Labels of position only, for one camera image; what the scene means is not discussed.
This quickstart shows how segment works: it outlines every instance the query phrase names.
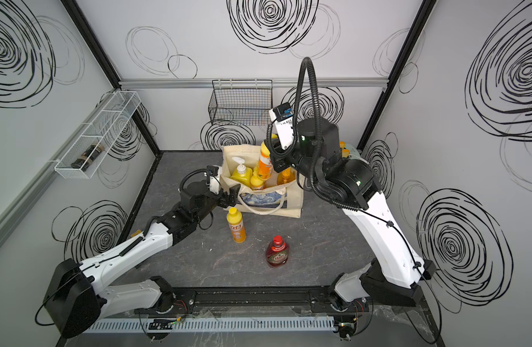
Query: yellow pump bottle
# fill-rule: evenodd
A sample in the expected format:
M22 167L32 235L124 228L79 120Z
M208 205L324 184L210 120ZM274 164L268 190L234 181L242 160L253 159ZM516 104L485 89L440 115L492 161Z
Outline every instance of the yellow pump bottle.
M250 178L253 176L253 170L251 168L248 168L245 166L245 160L234 156L233 160L237 162L239 165L233 172L233 175L231 175L231 179L236 180L237 182L240 182L248 187L250 187Z
M229 209L227 219L235 242L243 242L246 239L246 231L245 225L242 223L242 213L232 207Z

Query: gray marble tabletop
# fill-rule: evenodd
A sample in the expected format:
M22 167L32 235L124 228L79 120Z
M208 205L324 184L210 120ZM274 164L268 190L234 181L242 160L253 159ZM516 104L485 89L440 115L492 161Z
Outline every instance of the gray marble tabletop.
M154 174L132 229L152 215L162 215L179 201L177 188L189 172L221 164L218 152L166 152ZM353 272L373 259L359 229L334 206L304 193L301 218L243 213L247 238L235 243L227 212L214 210L208 230L197 229L179 244L157 253L114 284L144 281L160 275L173 287L244 287L329 285L342 272ZM202 221L206 227L210 217ZM281 235L291 246L286 264L268 266L265 248Z

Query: wall-mounted basket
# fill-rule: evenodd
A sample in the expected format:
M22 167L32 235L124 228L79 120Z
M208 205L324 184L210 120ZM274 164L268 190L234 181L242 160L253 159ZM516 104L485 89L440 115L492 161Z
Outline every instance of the wall-mounted basket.
M98 105L93 120L55 165L64 178L91 178L140 105L136 92L115 91L105 105Z
M273 107L272 80L213 80L208 104L212 124L234 121L243 125L268 125Z

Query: black metal frame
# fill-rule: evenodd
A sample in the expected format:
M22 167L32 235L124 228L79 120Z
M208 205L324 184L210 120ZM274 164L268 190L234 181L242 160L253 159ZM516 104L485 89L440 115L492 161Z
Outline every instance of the black metal frame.
M65 10L67 10L67 13L69 14L69 17L71 17L73 23L75 23L75 26L79 30L79 33L81 33L82 38L86 42L86 45L89 46L90 51L92 52L94 58L96 58L96 61L102 68L102 71L110 81L111 86L114 88L121 88L121 86L119 85L119 75L111 64L110 59L106 55L106 52L104 52L104 49L100 45L98 38L96 38L94 31L90 27L89 22L86 20L85 15L82 13L82 10L77 4L77 1L61 0L61 3L65 7ZM160 149L158 148L158 144L154 140L154 137L152 137L152 134L148 130L138 110L135 110L135 113L132 115L132 120L139 129L140 133L143 135L146 143L148 143L148 147L150 147L154 156L159 156Z
M406 65L408 56L412 52L414 45L424 24L428 20L428 17L434 8L434 5L437 0L424 0L420 9L415 17L411 30L409 31L405 43L403 44L401 51L397 57L396 63L389 75L389 83L387 89L382 92L376 106L373 110L373 113L370 117L370 120L367 124L367 127L362 134L358 149L364 149L370 135L373 132L373 129L378 122L378 119L383 112L389 96L391 95L394 87L396 86L399 76L403 68ZM82 10L78 6L76 0L61 0L61 3L67 10L69 16L75 23L77 29L84 38L86 44L90 48L91 52L94 54L96 61L102 68L104 74L109 79L111 85L115 88L120 88L120 78L117 72L115 71L113 65L111 64L110 59L104 52L104 49L100 45L96 35L91 29L87 19L85 18ZM142 205L144 196L148 191L149 185L152 181L152 177L157 170L158 163L160 162L161 157L164 152L201 152L201 151L191 151L191 150L180 150L180 151L162 151L158 148L158 145L154 141L154 138L150 134L150 131L144 124L138 111L132 116L133 121L137 125L139 131L143 135L145 141L148 143L150 149L152 150L154 156L156 156L154 163L146 177L144 185L139 192L137 200L131 210L131 214L128 218L128 221L123 228L122 234L119 238L119 242L126 240L129 235L130 229L133 225L134 219L137 216L137 213ZM329 286L317 286L317 287L219 287L219 288L174 288L175 293L178 293L178 297L183 299L187 303L187 312L192 313L193 310L199 308L214 308L215 310L220 310L220 307L237 307L237 306L295 306L295 307L304 307L310 308L310 313L326 313L331 316L334 316L338 322L350 322L355 316L356 312L353 310L348 310L349 312L338 312L332 309L330 302L327 300L327 290ZM193 300L194 303L189 305L189 301ZM437 333L437 325L434 322L434 319L430 313L425 299L420 302L422 311L424 312L430 329L435 335ZM364 305L365 311L369 311L368 305ZM140 310L141 313L155 314L150 310ZM66 339L60 338L57 346L65 345ZM439 339L437 342L438 346L445 346L443 341Z
M422 1L420 9L416 13L416 17L414 18L413 25L408 31L405 43L401 47L401 51L399 52L399 55L395 60L395 65L393 66L393 69L389 74L387 88L386 90L381 92L380 98L378 99L378 102L376 102L376 106L374 107L372 115L368 120L367 127L364 129L364 133L362 133L362 137L360 138L358 146L356 146L357 149L364 150L364 147L366 147L367 142L370 139L370 136L372 135L373 130L376 127L376 124L378 123L378 120L380 119L380 116L385 109L387 101L389 100L393 89L397 85L399 77L401 77L401 73L407 64L408 57L413 52L416 41L418 41L418 38L422 33L424 25L428 21L428 18L432 12L432 9L434 8L434 5L436 5L436 2L437 0Z
M139 195L137 196L137 199L135 200L135 204L132 206L131 213L129 213L129 217L127 218L127 222L125 222L122 233L121 235L119 235L119 239L117 240L117 245L127 240L127 237L129 236L129 233L131 232L132 225L135 223L135 218L139 214L140 207L143 205L144 197L146 196L146 193L148 192L148 188L150 187L152 178L154 178L154 174L156 173L156 170L158 169L158 164L160 163L160 160L162 159L163 155L164 155L164 152L161 151L154 158L154 162L152 163L152 166L150 167L150 171L148 171L148 175L146 175L146 179L144 180L143 187L140 188Z

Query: wall decal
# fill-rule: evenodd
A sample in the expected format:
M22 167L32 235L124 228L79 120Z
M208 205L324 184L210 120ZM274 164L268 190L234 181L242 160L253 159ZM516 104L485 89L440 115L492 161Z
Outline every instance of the wall decal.
M409 180L401 186L399 190L399 212L401 217L411 230L416 230L416 219L418 211L430 191L422 182Z
M52 45L31 10L20 0L0 0L0 108L41 103L55 71Z
M150 114L146 107L141 104L137 110L151 133L154 132L153 136L156 135L158 133L158 128L150 121ZM125 119L120 118L114 123L113 128L118 132L124 125ZM139 152L143 144L146 144L143 135L137 128L135 121L130 119L126 122L125 128L117 137L114 145L111 146L108 155L122 162L131 160Z
M298 59L318 59L332 50L340 36L337 12L328 5L318 4L312 28L301 41L289 47L289 52Z
M71 257L78 263L113 248L126 221L127 213L113 201L102 200L84 210L69 206L52 220L51 235L65 243L64 260Z
M132 119L126 121L124 118L120 118L113 124L113 128L115 132L122 128L123 130L111 146L108 155L120 161L131 160L143 145L137 125Z
M295 104L295 96L297 88L291 88L284 96L281 103L288 102L292 106ZM320 102L320 115L328 121L337 124L343 116L343 109L345 107L345 97L341 90L337 87L318 88L318 99ZM310 88L303 89L301 93L301 101L299 103L298 121L305 118L314 117L314 108L312 107L312 94Z
M110 189L119 187L127 179L129 161L117 160L113 156L104 158L96 174L102 184Z
M150 113L144 107L144 105L141 103L138 107L140 118L143 119L143 122L146 124L146 127L150 131L150 134L152 137L156 136L158 134L158 127L150 121ZM146 144L146 141L144 140L143 135L139 135L139 139L143 144Z
M236 121L209 121L200 130L200 143L205 150L221 150L223 146L234 144L256 145L253 131Z
M187 148L187 150L203 150L203 149L204 149L204 146L202 145L202 142L200 141L194 142Z
M374 175L381 184L385 197L391 195L395 183L395 169L393 159L397 155L399 141L395 133L388 133L384 140L376 140L370 144L368 150L364 150L366 159Z
M67 86L80 81L85 73L85 56L77 37L57 19L37 16L36 20L47 33L54 48L54 82ZM48 74L51 69L46 65L43 71Z
M384 77L389 76L409 30L410 28L405 28L394 32L378 47L372 59L372 67L377 74ZM405 68L401 72L399 91L403 94L409 93L416 85L418 80L418 66L416 65L416 61L420 58L425 39L424 31L422 31L413 52L407 60Z
M297 58L320 58L341 34L337 13L318 0L227 0L227 9L237 38L263 54L288 49Z
M399 194L401 214L409 224L411 204L418 206L415 231L422 256L436 267L434 280L448 293L443 307L458 313L462 304L484 306L502 297L512 280L511 249L501 226L482 204L459 189L431 194L424 184L408 181Z
M195 78L198 67L193 59L179 54L172 38L156 27L135 27L125 38L131 60L146 72L176 78Z
M532 191L532 1L520 2L485 40L466 76L465 105L478 128L502 137L511 180Z
M418 82L418 66L413 62L408 62L399 77L399 92L409 93L415 87L416 82Z

